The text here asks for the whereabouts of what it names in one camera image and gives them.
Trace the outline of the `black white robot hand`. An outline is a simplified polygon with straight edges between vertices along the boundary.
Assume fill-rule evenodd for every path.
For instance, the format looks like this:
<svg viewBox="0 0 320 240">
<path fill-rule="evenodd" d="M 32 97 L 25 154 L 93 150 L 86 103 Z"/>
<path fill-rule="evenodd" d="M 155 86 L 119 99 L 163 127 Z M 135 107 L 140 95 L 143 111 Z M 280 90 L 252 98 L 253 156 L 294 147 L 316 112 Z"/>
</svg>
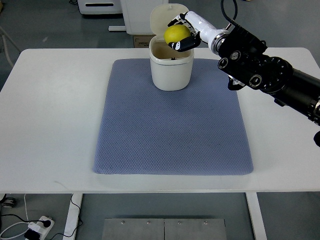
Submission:
<svg viewBox="0 0 320 240">
<path fill-rule="evenodd" d="M 193 11 L 180 13 L 169 24 L 185 25 L 190 31 L 190 36 L 178 42 L 170 42 L 167 44 L 170 48 L 177 52 L 186 52 L 194 49 L 204 42 L 208 48 L 215 54 L 218 54 L 219 47 L 224 39 L 229 35 L 226 29 L 217 29 L 207 20 L 199 16 Z"/>
</svg>

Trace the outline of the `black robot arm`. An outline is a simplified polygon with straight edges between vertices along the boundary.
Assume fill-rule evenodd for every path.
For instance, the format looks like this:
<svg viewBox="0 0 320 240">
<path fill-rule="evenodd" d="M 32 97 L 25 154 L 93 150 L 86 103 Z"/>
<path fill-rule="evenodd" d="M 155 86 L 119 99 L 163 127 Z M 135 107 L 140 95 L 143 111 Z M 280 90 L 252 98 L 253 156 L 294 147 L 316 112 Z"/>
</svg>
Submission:
<svg viewBox="0 0 320 240">
<path fill-rule="evenodd" d="M 232 31 L 217 45 L 220 56 L 218 68 L 229 76 L 228 89 L 238 91 L 242 83 L 274 98 L 274 102 L 306 116 L 315 124 L 320 123 L 320 80 L 292 67 L 286 60 L 267 56 L 266 43 L 248 32 L 230 18 Z"/>
</svg>

